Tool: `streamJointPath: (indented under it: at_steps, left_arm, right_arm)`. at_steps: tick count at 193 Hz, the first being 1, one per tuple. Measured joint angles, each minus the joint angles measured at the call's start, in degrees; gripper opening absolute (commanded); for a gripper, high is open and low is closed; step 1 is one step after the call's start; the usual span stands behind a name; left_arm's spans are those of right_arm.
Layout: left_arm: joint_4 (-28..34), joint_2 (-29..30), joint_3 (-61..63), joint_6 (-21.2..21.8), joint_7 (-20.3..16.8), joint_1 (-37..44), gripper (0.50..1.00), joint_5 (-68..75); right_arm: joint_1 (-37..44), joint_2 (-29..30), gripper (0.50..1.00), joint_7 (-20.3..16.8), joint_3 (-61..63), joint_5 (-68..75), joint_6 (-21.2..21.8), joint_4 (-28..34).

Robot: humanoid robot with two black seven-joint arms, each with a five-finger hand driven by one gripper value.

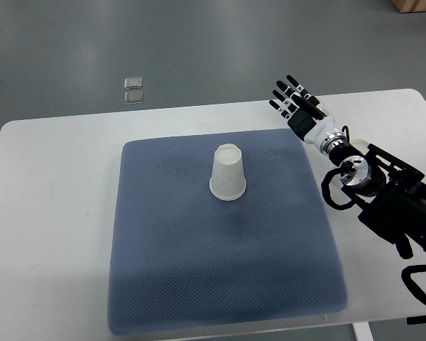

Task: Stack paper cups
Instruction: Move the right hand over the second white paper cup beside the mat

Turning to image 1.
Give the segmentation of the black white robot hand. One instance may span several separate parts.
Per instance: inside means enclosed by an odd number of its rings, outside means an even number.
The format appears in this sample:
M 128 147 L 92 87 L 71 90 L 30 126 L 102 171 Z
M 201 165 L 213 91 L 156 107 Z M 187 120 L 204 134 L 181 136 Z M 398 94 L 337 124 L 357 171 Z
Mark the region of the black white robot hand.
M 346 143 L 346 135 L 335 126 L 328 108 L 294 77 L 287 75 L 286 79 L 276 82 L 275 98 L 269 104 L 286 120 L 295 135 L 324 155 Z

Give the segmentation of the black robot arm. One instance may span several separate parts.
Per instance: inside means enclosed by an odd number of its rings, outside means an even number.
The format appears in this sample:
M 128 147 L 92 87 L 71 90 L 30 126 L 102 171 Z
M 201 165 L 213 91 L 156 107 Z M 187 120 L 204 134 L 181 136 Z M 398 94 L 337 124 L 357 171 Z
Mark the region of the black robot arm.
M 335 210 L 358 206 L 359 221 L 395 245 L 399 255 L 413 255 L 416 242 L 426 253 L 426 184 L 422 172 L 369 144 L 366 153 L 349 141 L 345 126 L 322 143 L 336 166 L 321 183 L 324 201 Z

